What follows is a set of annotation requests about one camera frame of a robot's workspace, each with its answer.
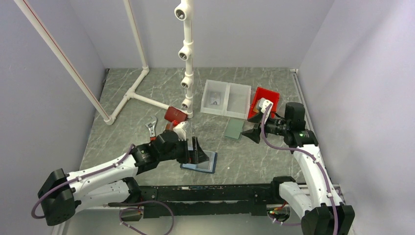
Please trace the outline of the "blue leather card holder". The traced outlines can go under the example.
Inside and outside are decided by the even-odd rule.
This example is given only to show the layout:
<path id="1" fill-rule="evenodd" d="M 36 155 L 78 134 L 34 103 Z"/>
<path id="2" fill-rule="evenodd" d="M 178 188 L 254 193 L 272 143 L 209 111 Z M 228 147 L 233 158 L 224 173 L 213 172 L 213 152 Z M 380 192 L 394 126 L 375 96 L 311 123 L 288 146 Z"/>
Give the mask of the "blue leather card holder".
<path id="1" fill-rule="evenodd" d="M 217 152 L 204 150 L 209 160 L 199 164 L 180 164 L 181 169 L 197 171 L 201 173 L 214 174 L 217 161 Z"/>

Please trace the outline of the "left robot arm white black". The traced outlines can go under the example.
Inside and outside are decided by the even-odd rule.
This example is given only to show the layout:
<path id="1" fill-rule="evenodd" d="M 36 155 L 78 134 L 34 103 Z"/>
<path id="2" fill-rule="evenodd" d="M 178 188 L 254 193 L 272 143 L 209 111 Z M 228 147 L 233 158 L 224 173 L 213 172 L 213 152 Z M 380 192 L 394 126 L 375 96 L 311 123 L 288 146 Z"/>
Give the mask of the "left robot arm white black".
<path id="1" fill-rule="evenodd" d="M 182 140 L 174 131 L 164 131 L 148 143 L 132 144 L 120 157 L 85 170 L 49 174 L 38 191 L 31 215 L 48 226 L 69 220 L 77 212 L 108 203 L 133 206 L 141 192 L 134 176 L 155 169 L 160 162 L 199 164 L 210 160 L 198 139 Z"/>

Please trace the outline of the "orange credit card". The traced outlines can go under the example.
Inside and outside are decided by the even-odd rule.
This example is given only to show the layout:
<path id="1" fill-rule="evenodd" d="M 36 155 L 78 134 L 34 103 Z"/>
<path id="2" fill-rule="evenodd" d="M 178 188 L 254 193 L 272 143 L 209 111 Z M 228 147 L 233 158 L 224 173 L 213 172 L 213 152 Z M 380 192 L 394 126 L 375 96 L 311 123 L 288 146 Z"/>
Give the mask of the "orange credit card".
<path id="1" fill-rule="evenodd" d="M 258 113 L 258 112 L 260 112 L 260 110 L 261 110 L 261 108 L 260 108 L 258 105 L 255 105 L 255 106 L 253 107 L 253 112 L 254 112 L 254 113 Z"/>

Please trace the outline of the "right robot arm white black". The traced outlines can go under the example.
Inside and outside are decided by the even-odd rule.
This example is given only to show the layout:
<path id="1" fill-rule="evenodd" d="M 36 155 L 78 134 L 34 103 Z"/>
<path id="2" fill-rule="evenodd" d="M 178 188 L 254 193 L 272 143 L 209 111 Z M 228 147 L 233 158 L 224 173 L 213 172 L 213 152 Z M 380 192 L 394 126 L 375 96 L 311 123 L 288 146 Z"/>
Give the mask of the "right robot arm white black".
<path id="1" fill-rule="evenodd" d="M 271 200 L 285 202 L 294 210 L 304 235 L 347 235 L 355 211 L 344 203 L 328 176 L 318 140 L 306 128 L 304 105 L 288 102 L 284 116 L 272 118 L 273 105 L 260 99 L 255 106 L 257 114 L 248 119 L 254 127 L 242 135 L 256 143 L 264 141 L 272 149 L 290 151 L 300 165 L 309 193 L 305 194 L 292 177 L 276 177 L 269 191 Z"/>

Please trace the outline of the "silver VIP credit card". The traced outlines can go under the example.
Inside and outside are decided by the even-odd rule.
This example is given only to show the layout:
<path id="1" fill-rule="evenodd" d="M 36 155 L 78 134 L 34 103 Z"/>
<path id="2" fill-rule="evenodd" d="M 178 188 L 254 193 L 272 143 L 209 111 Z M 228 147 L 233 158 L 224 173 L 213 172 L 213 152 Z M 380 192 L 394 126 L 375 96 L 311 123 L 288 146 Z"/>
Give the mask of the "silver VIP credit card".
<path id="1" fill-rule="evenodd" d="M 221 104 L 221 93 L 220 92 L 210 92 L 210 94 L 209 94 L 209 104 L 210 105 L 220 105 Z"/>

